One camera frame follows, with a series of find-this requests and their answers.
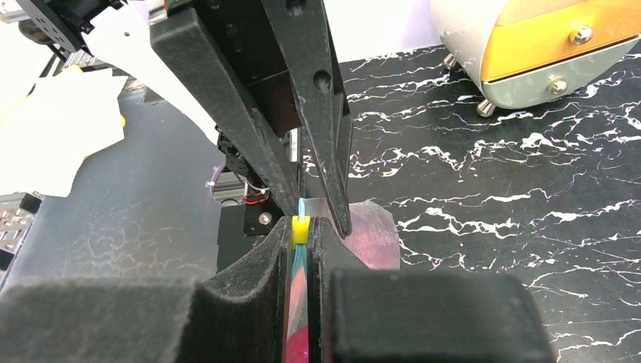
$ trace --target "yellow clip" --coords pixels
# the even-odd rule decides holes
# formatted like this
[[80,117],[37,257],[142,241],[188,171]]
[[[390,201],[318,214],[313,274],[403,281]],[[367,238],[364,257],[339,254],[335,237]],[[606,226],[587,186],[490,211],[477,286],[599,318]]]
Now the yellow clip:
[[294,249],[299,244],[307,244],[309,221],[309,216],[303,217],[302,221],[298,216],[292,217],[292,241]]

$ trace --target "white paper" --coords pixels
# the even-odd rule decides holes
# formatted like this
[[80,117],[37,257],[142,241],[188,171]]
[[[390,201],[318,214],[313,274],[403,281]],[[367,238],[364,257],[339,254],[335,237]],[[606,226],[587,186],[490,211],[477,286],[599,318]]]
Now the white paper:
[[20,150],[3,165],[0,195],[66,197],[84,159],[124,139],[117,96],[127,77],[111,70],[39,79],[34,92],[0,119],[0,144]]

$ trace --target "yellow drawer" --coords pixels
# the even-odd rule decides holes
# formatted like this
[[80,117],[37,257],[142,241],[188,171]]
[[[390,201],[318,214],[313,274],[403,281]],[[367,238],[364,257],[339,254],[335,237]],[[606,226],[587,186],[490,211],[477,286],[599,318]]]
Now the yellow drawer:
[[[500,17],[497,23],[506,25],[494,27],[485,50],[483,82],[543,67],[640,34],[641,0],[588,0],[515,23],[503,19]],[[570,35],[583,26],[591,26],[594,36],[587,44],[576,45]]]

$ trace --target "marble tabletop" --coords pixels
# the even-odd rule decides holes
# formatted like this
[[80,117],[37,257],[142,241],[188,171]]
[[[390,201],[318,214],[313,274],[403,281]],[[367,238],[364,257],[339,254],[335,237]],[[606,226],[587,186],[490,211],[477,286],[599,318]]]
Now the marble tabletop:
[[520,278],[559,362],[641,361],[641,46],[568,97],[489,119],[446,54],[342,65],[350,200],[393,213],[402,268]]

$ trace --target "drawer knob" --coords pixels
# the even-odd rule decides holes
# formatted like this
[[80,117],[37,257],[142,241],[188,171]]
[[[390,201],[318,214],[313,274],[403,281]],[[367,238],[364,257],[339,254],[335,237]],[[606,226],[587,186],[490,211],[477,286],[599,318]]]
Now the drawer knob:
[[557,78],[550,82],[547,86],[547,90],[555,96],[560,96],[568,91],[568,87],[568,82],[565,79]]
[[574,30],[570,34],[570,41],[576,45],[583,45],[588,43],[594,37],[594,29],[591,26],[582,26],[579,29]]

